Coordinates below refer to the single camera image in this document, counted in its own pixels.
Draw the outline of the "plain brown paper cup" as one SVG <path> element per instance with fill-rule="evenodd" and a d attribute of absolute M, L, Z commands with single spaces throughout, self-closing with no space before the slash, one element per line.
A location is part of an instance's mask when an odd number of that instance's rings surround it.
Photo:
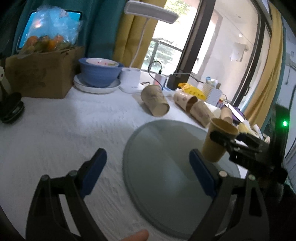
<path fill-rule="evenodd" d="M 211 118 L 207 136 L 203 144 L 202 155 L 212 163 L 218 162 L 226 152 L 225 142 L 234 140 L 238 129 L 220 118 Z"/>

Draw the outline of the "bamboo print paper cup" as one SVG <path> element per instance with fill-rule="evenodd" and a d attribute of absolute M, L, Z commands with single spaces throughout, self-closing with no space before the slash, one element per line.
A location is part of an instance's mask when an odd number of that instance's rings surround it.
<path fill-rule="evenodd" d="M 221 109 L 220 118 L 230 124 L 233 124 L 232 111 L 228 107 Z"/>

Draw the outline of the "white inside paper cup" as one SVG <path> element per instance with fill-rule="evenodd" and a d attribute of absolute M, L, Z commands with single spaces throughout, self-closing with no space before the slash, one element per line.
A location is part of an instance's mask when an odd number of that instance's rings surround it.
<path fill-rule="evenodd" d="M 206 106 L 210 109 L 211 113 L 214 115 L 215 118 L 219 118 L 221 115 L 221 109 L 213 106 L 207 102 L 205 102 Z"/>

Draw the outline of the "brown paper cup lying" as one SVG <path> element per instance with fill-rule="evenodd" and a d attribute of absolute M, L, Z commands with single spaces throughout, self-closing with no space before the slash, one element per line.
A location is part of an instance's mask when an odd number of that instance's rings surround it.
<path fill-rule="evenodd" d="M 210 111 L 208 106 L 202 101 L 193 104 L 190 109 L 190 114 L 194 117 L 204 128 L 206 128 L 214 114 Z"/>

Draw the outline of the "printed paper cup lying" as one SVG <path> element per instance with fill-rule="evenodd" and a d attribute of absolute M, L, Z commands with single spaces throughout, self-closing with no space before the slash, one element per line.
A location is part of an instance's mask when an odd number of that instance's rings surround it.
<path fill-rule="evenodd" d="M 142 90 L 140 97 L 151 114 L 155 117 L 162 117 L 170 110 L 170 106 L 163 94 L 162 88 L 158 85 L 146 86 Z"/>

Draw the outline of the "white tube bottle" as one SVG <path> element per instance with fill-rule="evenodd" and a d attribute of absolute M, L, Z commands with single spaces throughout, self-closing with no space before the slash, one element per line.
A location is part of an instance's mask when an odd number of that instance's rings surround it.
<path fill-rule="evenodd" d="M 252 129 L 257 133 L 261 140 L 264 140 L 263 134 L 257 124 L 253 125 Z"/>

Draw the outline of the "purple cloth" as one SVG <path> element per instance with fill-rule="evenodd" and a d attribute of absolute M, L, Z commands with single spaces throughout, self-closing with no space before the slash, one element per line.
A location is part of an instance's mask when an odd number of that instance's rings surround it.
<path fill-rule="evenodd" d="M 231 110 L 231 117 L 233 120 L 233 123 L 238 125 L 239 123 L 242 123 L 246 120 L 244 114 L 238 109 L 232 106 L 231 104 L 224 104 L 223 108 L 229 108 Z"/>

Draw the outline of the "yellow wipes pack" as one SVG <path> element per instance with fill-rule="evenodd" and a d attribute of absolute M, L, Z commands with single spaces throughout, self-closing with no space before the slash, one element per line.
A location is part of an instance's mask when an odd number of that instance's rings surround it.
<path fill-rule="evenodd" d="M 197 87 L 192 86 L 191 84 L 179 83 L 178 87 L 180 89 L 182 89 L 187 94 L 193 95 L 203 101 L 206 100 L 206 96 L 205 96 L 204 92 L 202 90 L 198 89 Z"/>

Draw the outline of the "grey round glass turntable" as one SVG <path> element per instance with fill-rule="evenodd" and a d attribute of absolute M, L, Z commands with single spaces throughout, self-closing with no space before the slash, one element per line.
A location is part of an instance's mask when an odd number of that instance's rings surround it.
<path fill-rule="evenodd" d="M 196 177 L 189 153 L 207 132 L 176 120 L 156 120 L 133 132 L 123 153 L 123 178 L 136 209 L 159 231 L 188 239 L 212 199 Z"/>

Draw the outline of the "white power strip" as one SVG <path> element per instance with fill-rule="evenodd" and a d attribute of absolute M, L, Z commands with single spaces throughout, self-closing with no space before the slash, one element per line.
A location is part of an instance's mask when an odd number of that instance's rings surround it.
<path fill-rule="evenodd" d="M 165 76 L 163 74 L 156 73 L 154 77 L 154 84 L 160 86 L 163 91 L 172 91 L 172 89 L 168 87 L 169 78 L 170 75 Z"/>

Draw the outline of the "white desk lamp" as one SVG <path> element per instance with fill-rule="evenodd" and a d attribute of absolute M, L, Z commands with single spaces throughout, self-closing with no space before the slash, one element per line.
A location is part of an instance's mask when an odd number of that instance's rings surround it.
<path fill-rule="evenodd" d="M 124 64 L 119 80 L 120 90 L 137 93 L 144 89 L 140 84 L 141 66 L 157 25 L 161 21 L 173 24 L 178 14 L 165 9 L 166 1 L 127 1 L 120 20 L 113 58 Z"/>

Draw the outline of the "yellow curtain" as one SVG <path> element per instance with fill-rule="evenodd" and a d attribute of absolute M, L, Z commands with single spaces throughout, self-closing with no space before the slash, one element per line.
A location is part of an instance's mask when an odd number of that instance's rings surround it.
<path fill-rule="evenodd" d="M 122 14 L 112 59 L 124 66 L 140 69 L 158 21 L 142 16 Z"/>

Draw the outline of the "blue ceramic bowl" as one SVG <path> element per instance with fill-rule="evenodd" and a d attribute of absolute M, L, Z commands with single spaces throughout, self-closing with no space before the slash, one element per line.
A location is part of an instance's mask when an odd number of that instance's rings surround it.
<path fill-rule="evenodd" d="M 124 65 L 115 62 L 115 65 L 101 64 L 96 58 L 80 58 L 82 81 L 91 87 L 104 88 L 112 84 L 122 71 Z"/>

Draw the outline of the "bag of oranges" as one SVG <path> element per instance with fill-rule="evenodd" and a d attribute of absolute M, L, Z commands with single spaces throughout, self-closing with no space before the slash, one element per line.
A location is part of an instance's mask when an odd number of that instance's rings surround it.
<path fill-rule="evenodd" d="M 80 11 L 40 6 L 30 13 L 16 50 L 21 55 L 29 55 L 71 48 L 76 45 L 81 28 Z"/>

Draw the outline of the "black window frame post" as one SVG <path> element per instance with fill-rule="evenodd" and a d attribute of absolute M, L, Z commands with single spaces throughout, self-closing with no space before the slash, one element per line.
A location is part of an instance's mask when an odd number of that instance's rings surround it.
<path fill-rule="evenodd" d="M 210 23 L 215 0 L 200 1 L 184 50 L 177 65 L 177 73 L 191 73 Z"/>

